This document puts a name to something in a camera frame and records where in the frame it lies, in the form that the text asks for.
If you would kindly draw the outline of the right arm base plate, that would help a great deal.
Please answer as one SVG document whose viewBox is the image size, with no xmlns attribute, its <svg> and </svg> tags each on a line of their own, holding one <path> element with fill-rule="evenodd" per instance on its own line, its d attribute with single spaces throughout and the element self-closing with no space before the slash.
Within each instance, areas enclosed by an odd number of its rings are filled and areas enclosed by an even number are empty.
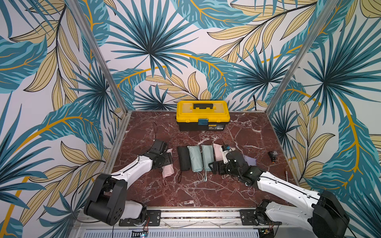
<svg viewBox="0 0 381 238">
<path fill-rule="evenodd" d="M 263 213 L 258 209 L 239 210 L 240 219 L 243 226 L 266 225 L 267 221 Z"/>
</svg>

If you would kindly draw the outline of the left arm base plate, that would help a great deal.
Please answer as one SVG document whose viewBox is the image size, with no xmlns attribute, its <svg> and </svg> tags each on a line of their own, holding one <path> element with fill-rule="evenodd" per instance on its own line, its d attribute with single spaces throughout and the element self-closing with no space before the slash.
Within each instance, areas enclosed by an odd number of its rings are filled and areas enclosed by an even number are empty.
<svg viewBox="0 0 381 238">
<path fill-rule="evenodd" d="M 144 210 L 142 215 L 136 219 L 124 218 L 119 220 L 120 227 L 159 227 L 161 221 L 161 210 Z"/>
</svg>

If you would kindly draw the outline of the pink umbrella sleeve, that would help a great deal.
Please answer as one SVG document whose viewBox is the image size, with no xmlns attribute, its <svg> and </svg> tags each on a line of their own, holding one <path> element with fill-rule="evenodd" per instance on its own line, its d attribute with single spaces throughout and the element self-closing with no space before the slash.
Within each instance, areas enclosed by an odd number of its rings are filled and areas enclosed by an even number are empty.
<svg viewBox="0 0 381 238">
<path fill-rule="evenodd" d="M 163 166 L 162 166 L 163 178 L 167 178 L 174 174 L 172 150 L 173 149 L 169 149 L 165 154 L 163 154 L 165 158 Z"/>
</svg>

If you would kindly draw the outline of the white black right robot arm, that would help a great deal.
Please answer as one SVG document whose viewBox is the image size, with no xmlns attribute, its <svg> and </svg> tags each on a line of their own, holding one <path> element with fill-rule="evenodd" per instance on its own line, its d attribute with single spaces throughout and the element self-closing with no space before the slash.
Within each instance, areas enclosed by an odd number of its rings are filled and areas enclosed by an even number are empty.
<svg viewBox="0 0 381 238">
<path fill-rule="evenodd" d="M 318 238 L 343 238 L 350 218 L 336 196 L 327 190 L 316 192 L 282 180 L 257 166 L 250 166 L 236 150 L 224 150 L 221 170 L 246 186 L 271 193 L 289 205 L 264 199 L 252 210 L 241 213 L 248 225 L 293 226 L 313 232 Z"/>
</svg>

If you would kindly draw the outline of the black sleeved umbrella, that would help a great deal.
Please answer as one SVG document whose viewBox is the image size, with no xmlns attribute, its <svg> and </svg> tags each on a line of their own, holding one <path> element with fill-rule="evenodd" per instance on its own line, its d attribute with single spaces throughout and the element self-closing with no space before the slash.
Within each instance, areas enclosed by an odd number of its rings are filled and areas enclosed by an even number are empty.
<svg viewBox="0 0 381 238">
<path fill-rule="evenodd" d="M 177 147 L 180 170 L 189 171 L 191 169 L 190 154 L 187 146 Z"/>
</svg>

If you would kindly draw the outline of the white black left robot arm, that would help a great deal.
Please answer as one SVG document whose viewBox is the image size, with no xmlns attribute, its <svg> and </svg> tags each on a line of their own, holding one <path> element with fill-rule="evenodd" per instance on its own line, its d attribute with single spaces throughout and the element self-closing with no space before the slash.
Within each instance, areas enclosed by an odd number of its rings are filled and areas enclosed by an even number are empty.
<svg viewBox="0 0 381 238">
<path fill-rule="evenodd" d="M 146 224 L 146 206 L 127 201 L 127 192 L 142 175 L 163 167 L 169 161 L 167 150 L 168 144 L 156 139 L 146 153 L 138 155 L 126 167 L 112 174 L 101 173 L 94 182 L 83 213 L 110 226 L 121 219 L 128 219 L 135 225 Z"/>
</svg>

